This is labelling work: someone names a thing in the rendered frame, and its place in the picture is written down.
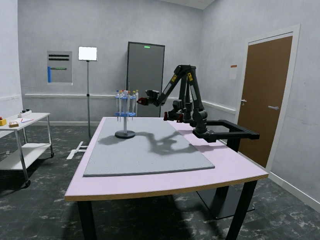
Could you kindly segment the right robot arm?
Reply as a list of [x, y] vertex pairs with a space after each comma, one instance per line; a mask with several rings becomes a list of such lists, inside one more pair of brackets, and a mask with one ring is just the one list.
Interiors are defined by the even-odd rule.
[[191, 112], [193, 110], [193, 102], [190, 100], [190, 85], [187, 74], [181, 78], [179, 99], [173, 101], [172, 112], [184, 113], [184, 121], [193, 121]]

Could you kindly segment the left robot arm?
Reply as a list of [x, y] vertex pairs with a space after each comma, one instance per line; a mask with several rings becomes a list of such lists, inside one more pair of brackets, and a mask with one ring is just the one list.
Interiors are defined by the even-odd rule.
[[162, 94], [159, 96], [159, 91], [156, 90], [146, 90], [147, 96], [149, 96], [149, 102], [152, 101], [152, 104], [156, 107], [163, 106], [172, 92], [172, 90], [175, 88], [176, 84], [179, 82], [179, 80], [187, 74], [189, 85], [191, 89], [194, 109], [192, 118], [195, 122], [197, 122], [196, 128], [193, 129], [193, 131], [198, 134], [199, 136], [209, 135], [209, 132], [207, 132], [207, 126], [206, 126], [206, 120], [208, 113], [204, 110], [201, 96], [199, 92], [198, 82], [196, 78], [196, 66], [191, 65], [178, 65], [176, 69], [174, 70], [174, 75], [167, 84], [166, 88], [162, 92]]

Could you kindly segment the blue carousel stand with black round base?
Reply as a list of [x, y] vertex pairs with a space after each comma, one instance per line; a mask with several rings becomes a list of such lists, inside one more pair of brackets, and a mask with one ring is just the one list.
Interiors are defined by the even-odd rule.
[[[124, 130], [119, 130], [115, 132], [115, 136], [117, 138], [121, 138], [121, 139], [129, 139], [129, 138], [133, 138], [135, 136], [135, 132], [131, 131], [131, 130], [127, 130], [127, 94], [128, 91], [124, 91], [124, 97], [120, 98], [120, 99], [124, 99], [124, 111], [121, 112], [120, 117], [124, 117]], [[135, 116], [135, 113], [130, 113], [129, 112], [129, 116]]]

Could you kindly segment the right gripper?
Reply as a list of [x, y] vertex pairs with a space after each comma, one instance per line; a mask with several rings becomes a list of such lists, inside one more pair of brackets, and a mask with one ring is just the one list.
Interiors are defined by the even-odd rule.
[[183, 123], [183, 114], [180, 113], [180, 112], [172, 112], [172, 111], [168, 111], [168, 114], [167, 112], [165, 112], [165, 116], [164, 116], [164, 121], [174, 121], [176, 120], [177, 123]]

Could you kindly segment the grey rectangular mat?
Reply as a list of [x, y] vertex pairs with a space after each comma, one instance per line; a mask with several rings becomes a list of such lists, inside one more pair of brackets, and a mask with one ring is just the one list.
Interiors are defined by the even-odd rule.
[[106, 118], [83, 177], [129, 176], [212, 169], [212, 164], [163, 118], [128, 118], [135, 137], [121, 139], [124, 118]]

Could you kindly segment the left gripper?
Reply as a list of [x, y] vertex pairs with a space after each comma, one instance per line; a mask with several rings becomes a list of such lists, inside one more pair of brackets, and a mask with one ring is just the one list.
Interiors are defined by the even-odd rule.
[[[141, 103], [139, 102], [141, 101]], [[144, 106], [148, 106], [149, 104], [152, 104], [152, 101], [149, 102], [149, 99], [148, 98], [143, 98], [141, 97], [140, 99], [138, 99], [138, 101], [136, 101], [137, 103], [141, 104], [141, 105], [144, 105]]]

